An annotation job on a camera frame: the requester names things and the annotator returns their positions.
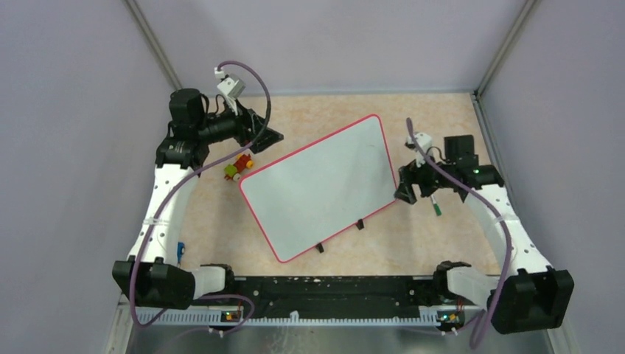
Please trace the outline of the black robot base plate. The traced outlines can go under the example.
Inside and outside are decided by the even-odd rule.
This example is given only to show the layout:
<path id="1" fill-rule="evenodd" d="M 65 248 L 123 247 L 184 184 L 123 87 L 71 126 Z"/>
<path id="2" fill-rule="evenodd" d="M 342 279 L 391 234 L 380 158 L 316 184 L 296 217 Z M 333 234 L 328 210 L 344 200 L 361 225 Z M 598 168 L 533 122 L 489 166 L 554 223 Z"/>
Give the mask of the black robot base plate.
<path id="1" fill-rule="evenodd" d="M 429 276 L 253 276 L 237 277 L 193 305 L 252 310 L 253 319 L 372 320 L 417 319 L 427 310 L 456 312 L 472 303 L 445 299 Z"/>

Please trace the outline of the pink framed whiteboard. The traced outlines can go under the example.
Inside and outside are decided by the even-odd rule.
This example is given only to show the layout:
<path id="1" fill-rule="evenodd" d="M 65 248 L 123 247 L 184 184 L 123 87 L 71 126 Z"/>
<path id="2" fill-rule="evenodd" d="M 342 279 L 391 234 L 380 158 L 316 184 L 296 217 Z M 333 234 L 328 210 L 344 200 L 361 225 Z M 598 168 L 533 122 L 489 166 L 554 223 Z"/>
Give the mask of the pink framed whiteboard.
<path id="1" fill-rule="evenodd" d="M 394 201 L 382 121 L 364 118 L 287 154 L 239 182 L 273 256 L 288 263 Z"/>

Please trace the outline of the green capped whiteboard marker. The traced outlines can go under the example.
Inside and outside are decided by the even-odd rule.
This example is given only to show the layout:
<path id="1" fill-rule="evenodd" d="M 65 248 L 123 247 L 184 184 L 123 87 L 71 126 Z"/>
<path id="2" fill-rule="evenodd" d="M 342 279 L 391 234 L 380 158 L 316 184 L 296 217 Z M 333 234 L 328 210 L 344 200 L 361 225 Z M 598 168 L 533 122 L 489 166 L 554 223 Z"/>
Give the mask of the green capped whiteboard marker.
<path id="1" fill-rule="evenodd" d="M 436 200 L 434 195 L 430 196 L 430 201 L 431 201 L 431 204 L 433 206 L 434 212 L 436 213 L 436 216 L 440 217 L 442 215 L 441 208 L 440 208 L 440 206 L 438 204 L 438 201 Z"/>

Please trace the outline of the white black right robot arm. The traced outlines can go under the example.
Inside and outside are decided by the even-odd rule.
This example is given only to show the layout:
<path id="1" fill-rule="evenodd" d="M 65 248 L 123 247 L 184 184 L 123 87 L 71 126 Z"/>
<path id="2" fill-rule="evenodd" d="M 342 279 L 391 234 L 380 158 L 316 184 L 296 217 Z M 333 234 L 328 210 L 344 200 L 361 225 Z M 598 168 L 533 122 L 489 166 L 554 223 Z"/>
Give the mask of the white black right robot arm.
<path id="1" fill-rule="evenodd" d="M 477 220 L 500 266 L 495 280 L 469 263 L 444 261 L 433 275 L 434 298 L 442 304 L 469 300 L 500 334 L 560 327 L 573 277 L 555 269 L 537 249 L 511 205 L 503 177 L 495 166 L 479 162 L 473 136 L 445 137 L 440 161 L 425 133 L 409 136 L 405 146 L 416 158 L 399 168 L 395 199 L 415 204 L 439 190 L 452 190 Z"/>

